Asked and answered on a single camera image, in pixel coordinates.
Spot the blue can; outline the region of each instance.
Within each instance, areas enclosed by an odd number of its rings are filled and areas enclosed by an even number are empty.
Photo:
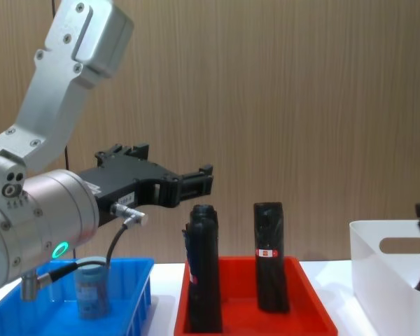
[[[105,257],[87,257],[77,263],[91,260],[106,262]],[[76,298],[82,319],[99,319],[109,313],[107,277],[108,268],[101,265],[86,265],[75,271]]]

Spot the wood grain panel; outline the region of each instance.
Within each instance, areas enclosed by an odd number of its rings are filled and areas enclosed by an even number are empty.
[[[15,121],[52,21],[50,0],[0,0],[0,132]],[[62,155],[47,170],[64,167]]]
[[[280,201],[286,253],[349,257],[348,223],[413,218],[420,201],[420,0],[117,0],[134,35],[69,144],[75,171],[114,143],[150,144],[213,195],[147,208],[117,256],[184,259],[193,204],[218,210],[220,254],[253,253],[254,202]],[[119,223],[81,255],[104,254]]]

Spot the blue plastic bin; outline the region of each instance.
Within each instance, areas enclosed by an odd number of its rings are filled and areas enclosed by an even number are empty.
[[[71,260],[40,267],[42,274]],[[20,286],[0,301],[0,336],[140,336],[151,304],[149,274],[154,260],[113,259],[108,278],[110,313],[79,318],[73,273],[38,292],[34,302],[20,299]]]

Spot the red label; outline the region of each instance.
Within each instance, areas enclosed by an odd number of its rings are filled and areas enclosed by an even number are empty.
[[[196,276],[194,276],[193,274],[191,274],[191,271],[190,271],[190,282],[191,282],[192,284],[197,285],[197,277],[196,277]]]
[[[262,250],[261,248],[257,248],[255,255],[261,258],[277,258],[279,252],[277,250]]]

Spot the white table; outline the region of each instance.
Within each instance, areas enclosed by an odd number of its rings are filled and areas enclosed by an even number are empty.
[[[351,261],[302,262],[303,269],[339,336],[378,336],[353,295]],[[143,327],[144,336],[173,335],[184,264],[155,265],[150,276],[152,305]],[[0,289],[0,300],[20,281]]]

